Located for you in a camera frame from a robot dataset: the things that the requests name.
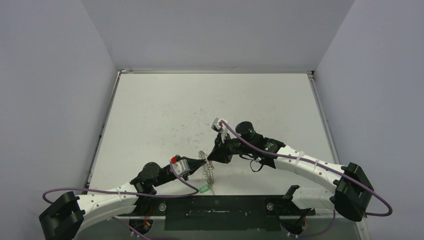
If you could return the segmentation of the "silver keyring disc with rings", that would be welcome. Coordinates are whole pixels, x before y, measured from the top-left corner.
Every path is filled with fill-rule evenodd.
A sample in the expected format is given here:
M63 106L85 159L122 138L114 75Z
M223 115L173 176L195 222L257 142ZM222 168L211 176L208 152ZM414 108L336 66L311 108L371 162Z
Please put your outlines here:
M213 170L215 168L212 162L207 160L207 154L204 151L200 150L198 152L198 157L202 160L206 160L206 164L202 166L202 173L205 177L206 184L210 185L209 191L211 192L212 195L215 195L215 191L214 191L215 179L214 179L214 173L213 173Z

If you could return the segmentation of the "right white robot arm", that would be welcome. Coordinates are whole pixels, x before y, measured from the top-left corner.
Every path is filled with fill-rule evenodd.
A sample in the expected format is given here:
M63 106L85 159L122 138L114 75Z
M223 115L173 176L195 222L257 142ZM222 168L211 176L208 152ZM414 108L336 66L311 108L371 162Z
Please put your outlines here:
M308 179L318 188L293 185L286 192L282 207L290 215L306 209L334 210L344 218L360 222L372 198L373 186L364 170L355 163L341 165L321 161L257 133L249 121L236 126L235 137L230 137L226 122L215 119L211 129L217 132L214 147L207 159L228 164L232 157L288 171Z

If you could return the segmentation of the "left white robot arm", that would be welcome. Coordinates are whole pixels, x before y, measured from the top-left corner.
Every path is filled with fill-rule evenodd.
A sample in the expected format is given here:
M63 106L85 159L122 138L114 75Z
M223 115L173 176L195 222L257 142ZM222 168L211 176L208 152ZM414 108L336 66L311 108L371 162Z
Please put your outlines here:
M144 215L153 198L159 198L156 187L174 180L186 183L188 177L206 164L204 159L176 155L161 167L148 162L131 181L110 190L63 188L64 193L38 217L45 239L72 240L78 232L120 215Z

